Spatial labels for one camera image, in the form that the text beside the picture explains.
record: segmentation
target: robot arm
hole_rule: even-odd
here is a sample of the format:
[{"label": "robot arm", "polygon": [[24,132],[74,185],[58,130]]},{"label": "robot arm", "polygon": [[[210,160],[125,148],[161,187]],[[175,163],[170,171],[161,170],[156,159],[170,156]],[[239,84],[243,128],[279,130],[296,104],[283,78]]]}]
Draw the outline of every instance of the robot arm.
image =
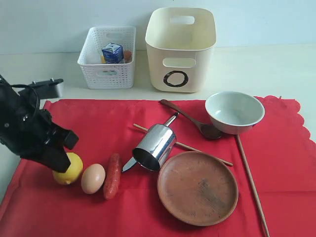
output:
[{"label": "robot arm", "polygon": [[[48,110],[39,109],[40,99],[53,98],[61,82],[10,85],[0,75],[0,142],[21,158],[66,172],[70,161],[64,147],[72,149],[78,137],[53,123]],[[13,87],[25,89],[16,93]]]}]

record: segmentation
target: white ceramic bowl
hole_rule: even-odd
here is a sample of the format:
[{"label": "white ceramic bowl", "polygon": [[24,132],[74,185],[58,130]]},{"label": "white ceramic bowl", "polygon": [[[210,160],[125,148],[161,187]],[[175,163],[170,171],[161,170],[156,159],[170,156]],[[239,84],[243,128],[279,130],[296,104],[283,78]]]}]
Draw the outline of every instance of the white ceramic bowl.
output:
[{"label": "white ceramic bowl", "polygon": [[211,95],[205,108],[213,125],[229,134],[250,130],[265,115],[265,108],[255,97],[234,91]]}]

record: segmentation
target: white wall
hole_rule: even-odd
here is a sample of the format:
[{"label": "white wall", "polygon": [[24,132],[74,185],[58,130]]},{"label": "white wall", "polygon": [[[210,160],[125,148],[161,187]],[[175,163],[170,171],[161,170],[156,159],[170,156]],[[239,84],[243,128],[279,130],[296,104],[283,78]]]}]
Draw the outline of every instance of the white wall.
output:
[{"label": "white wall", "polygon": [[316,42],[314,0],[0,0],[0,54],[78,52],[92,26],[133,25],[137,48],[153,10],[209,9],[217,46]]}]

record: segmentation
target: lemon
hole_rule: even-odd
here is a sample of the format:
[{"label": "lemon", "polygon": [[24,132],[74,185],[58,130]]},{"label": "lemon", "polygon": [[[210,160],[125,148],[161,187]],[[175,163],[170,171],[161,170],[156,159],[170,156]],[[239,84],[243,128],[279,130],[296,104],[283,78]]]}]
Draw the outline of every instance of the lemon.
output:
[{"label": "lemon", "polygon": [[75,153],[67,153],[70,166],[65,173],[59,173],[53,170],[53,176],[57,183],[68,185],[76,181],[83,169],[83,163],[80,157]]}]

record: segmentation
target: chopstick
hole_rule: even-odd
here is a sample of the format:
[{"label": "chopstick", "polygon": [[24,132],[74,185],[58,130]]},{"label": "chopstick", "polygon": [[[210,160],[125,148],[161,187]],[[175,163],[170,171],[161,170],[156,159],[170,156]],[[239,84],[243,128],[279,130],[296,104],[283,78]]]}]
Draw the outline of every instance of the chopstick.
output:
[{"label": "chopstick", "polygon": [[[146,129],[146,128],[144,128],[144,127],[138,125],[138,124],[135,124],[135,123],[134,123],[133,125],[134,125],[134,127],[139,128],[140,130],[142,130],[142,131],[144,131],[144,132],[147,132],[147,131],[148,131],[148,129]],[[183,148],[186,148],[186,149],[188,149],[188,150],[190,150],[190,151],[202,152],[202,151],[200,151],[200,150],[198,150],[198,149],[195,149],[195,148],[193,148],[193,147],[190,147],[190,146],[188,146],[188,145],[185,145],[185,144],[183,144],[183,143],[181,143],[181,142],[176,142],[176,144],[177,144],[178,146],[183,147]],[[223,160],[223,159],[219,159],[219,160],[220,160],[222,163],[224,163],[224,164],[226,164],[226,165],[228,165],[228,166],[233,166],[233,163],[230,163],[230,162],[225,161],[225,160]]]},{"label": "chopstick", "polygon": [[257,204],[257,207],[258,207],[258,210],[259,210],[261,221],[262,221],[263,226],[265,228],[265,232],[266,232],[267,237],[270,237],[268,226],[267,226],[267,223],[266,223],[266,218],[265,218],[265,215],[263,214],[263,210],[262,210],[262,206],[261,206],[261,203],[260,203],[259,195],[257,193],[257,189],[256,189],[256,186],[255,186],[255,183],[254,183],[254,181],[252,179],[252,175],[251,175],[250,168],[249,168],[249,165],[248,165],[248,162],[247,162],[246,154],[245,154],[245,152],[243,150],[243,147],[242,147],[239,135],[236,135],[236,139],[237,139],[237,143],[238,143],[239,150],[240,150],[240,153],[241,153],[242,161],[243,161],[243,164],[244,164],[245,169],[247,171],[249,182],[251,184],[252,193],[253,193],[253,195],[255,196],[255,199],[256,199],[256,204]]}]

